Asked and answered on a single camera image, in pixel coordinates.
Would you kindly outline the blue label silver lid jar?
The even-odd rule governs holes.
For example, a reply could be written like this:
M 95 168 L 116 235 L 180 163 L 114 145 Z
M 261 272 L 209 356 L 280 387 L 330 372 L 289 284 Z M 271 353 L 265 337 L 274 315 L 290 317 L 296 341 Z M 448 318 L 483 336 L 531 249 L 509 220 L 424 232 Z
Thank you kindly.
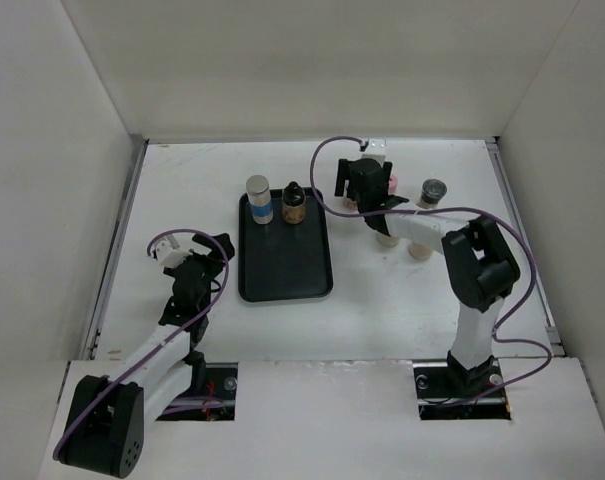
M 273 219 L 273 205 L 268 179 L 253 175 L 246 180 L 245 186 L 253 220 L 259 225 L 269 224 Z

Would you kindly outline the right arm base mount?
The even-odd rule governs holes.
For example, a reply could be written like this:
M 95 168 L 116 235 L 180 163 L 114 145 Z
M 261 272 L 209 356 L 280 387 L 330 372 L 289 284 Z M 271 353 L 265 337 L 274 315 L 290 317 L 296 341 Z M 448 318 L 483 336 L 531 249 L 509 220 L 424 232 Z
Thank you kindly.
M 468 385 L 454 379 L 445 361 L 416 362 L 413 364 L 413 375 L 421 420 L 511 419 L 504 388 L 476 399 L 476 396 L 503 382 L 497 360 L 492 362 L 487 373 Z

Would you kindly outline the white lid red label jar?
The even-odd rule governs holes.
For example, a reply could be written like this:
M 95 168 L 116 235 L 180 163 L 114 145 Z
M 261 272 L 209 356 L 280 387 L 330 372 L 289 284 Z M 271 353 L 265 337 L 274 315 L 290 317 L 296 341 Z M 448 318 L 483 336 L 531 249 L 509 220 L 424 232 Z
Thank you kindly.
M 356 211 L 358 208 L 358 202 L 356 199 L 352 198 L 348 194 L 345 194 L 343 197 L 343 205 L 345 208 L 351 211 Z

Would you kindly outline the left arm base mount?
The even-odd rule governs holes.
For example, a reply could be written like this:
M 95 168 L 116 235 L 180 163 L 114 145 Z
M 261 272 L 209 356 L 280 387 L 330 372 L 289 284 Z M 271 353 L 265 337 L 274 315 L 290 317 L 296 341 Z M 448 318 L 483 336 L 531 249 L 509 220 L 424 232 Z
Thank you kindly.
M 158 421 L 233 421 L 239 365 L 210 363 L 197 351 L 187 357 L 186 364 L 191 367 L 191 384 L 169 404 Z

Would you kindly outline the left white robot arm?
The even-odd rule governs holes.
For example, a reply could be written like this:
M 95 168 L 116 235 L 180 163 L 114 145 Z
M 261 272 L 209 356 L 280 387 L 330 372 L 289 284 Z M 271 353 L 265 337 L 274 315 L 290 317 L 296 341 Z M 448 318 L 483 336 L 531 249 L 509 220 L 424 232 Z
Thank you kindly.
M 146 253 L 172 279 L 172 293 L 153 333 L 121 366 L 78 382 L 54 461 L 124 479 L 158 418 L 230 408 L 230 392 L 208 376 L 196 348 L 227 285 L 235 249 L 226 233 L 189 233 L 205 253 L 181 248 L 173 230 L 150 241 Z

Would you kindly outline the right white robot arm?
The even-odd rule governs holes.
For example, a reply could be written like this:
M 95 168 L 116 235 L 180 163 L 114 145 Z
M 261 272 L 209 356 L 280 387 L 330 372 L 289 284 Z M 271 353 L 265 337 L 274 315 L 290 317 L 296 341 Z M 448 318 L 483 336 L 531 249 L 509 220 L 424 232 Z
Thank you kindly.
M 484 384 L 493 363 L 492 330 L 520 268 L 496 222 L 432 215 L 447 193 L 438 179 L 423 182 L 418 202 L 388 192 L 392 164 L 372 158 L 338 161 L 335 194 L 356 203 L 366 225 L 380 235 L 407 239 L 443 255 L 460 303 L 457 331 L 447 353 L 446 384 L 465 396 Z

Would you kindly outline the small black cap spice bottle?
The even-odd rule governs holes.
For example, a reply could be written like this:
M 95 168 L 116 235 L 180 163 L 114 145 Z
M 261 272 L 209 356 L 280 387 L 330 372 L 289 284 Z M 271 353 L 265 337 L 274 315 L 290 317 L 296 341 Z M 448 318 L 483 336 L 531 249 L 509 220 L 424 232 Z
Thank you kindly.
M 295 181 L 291 181 L 282 191 L 282 215 L 286 223 L 300 224 L 306 216 L 306 194 Z

